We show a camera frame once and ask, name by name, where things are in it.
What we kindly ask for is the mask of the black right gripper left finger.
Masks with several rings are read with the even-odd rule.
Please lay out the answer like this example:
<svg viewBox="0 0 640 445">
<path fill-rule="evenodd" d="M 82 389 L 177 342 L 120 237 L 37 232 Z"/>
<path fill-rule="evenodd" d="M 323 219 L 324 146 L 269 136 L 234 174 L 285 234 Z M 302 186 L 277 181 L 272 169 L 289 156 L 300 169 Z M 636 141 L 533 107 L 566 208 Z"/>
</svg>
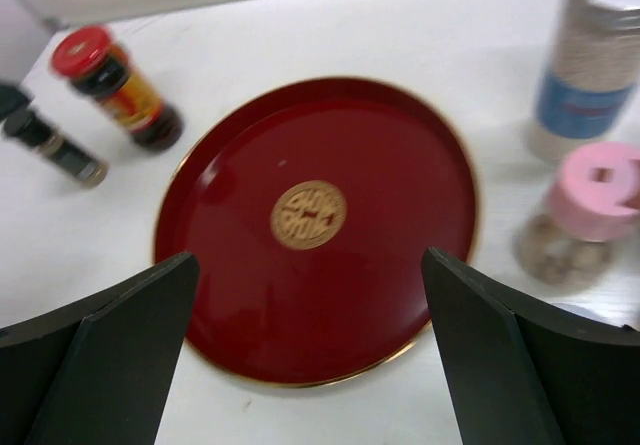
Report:
<svg viewBox="0 0 640 445">
<path fill-rule="evenodd" d="M 2 328 L 2 443 L 154 443 L 198 278 L 182 252 Z"/>
</svg>

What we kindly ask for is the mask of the red-lid chili sauce jar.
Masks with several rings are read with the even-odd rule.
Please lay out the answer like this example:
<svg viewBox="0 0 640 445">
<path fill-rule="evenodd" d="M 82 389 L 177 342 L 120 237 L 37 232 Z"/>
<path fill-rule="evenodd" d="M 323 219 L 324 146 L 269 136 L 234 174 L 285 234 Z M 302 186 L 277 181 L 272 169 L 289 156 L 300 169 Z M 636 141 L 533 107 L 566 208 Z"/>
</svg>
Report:
<svg viewBox="0 0 640 445">
<path fill-rule="evenodd" d="M 106 27 L 86 26 L 69 34 L 54 50 L 50 66 L 138 146 L 164 151 L 181 137 L 184 125 L 176 109 L 137 69 Z"/>
</svg>

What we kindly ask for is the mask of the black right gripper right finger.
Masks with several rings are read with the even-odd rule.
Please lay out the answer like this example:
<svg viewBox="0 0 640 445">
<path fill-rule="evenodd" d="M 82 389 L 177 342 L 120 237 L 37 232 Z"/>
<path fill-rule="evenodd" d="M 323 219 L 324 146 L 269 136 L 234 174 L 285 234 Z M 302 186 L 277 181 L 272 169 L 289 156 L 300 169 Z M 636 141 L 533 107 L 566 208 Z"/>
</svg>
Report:
<svg viewBox="0 0 640 445">
<path fill-rule="evenodd" d="M 637 330 L 550 305 L 437 248 L 421 269 L 463 443 L 638 443 Z"/>
</svg>

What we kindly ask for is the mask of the small black-cap spice bottle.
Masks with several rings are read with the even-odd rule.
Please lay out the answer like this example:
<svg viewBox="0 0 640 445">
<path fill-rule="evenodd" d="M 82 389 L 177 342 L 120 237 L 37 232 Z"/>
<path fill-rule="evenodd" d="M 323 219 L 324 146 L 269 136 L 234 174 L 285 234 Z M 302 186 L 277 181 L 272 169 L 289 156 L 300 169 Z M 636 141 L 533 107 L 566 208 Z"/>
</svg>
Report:
<svg viewBox="0 0 640 445">
<path fill-rule="evenodd" d="M 108 164 L 89 154 L 59 129 L 39 118 L 30 109 L 9 115 L 3 134 L 39 153 L 64 174 L 87 188 L 98 186 L 108 173 Z"/>
</svg>

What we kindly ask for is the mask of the pink-lid spice jar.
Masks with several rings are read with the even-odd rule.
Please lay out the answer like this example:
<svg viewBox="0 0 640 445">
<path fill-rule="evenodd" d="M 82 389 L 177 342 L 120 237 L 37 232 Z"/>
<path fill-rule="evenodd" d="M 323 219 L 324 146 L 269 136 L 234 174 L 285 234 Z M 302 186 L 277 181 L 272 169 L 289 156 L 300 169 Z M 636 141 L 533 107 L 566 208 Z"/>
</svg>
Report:
<svg viewBox="0 0 640 445">
<path fill-rule="evenodd" d="M 639 223 L 639 149 L 597 142 L 569 153 L 515 246 L 522 269 L 555 286 L 587 286 L 614 264 Z"/>
</svg>

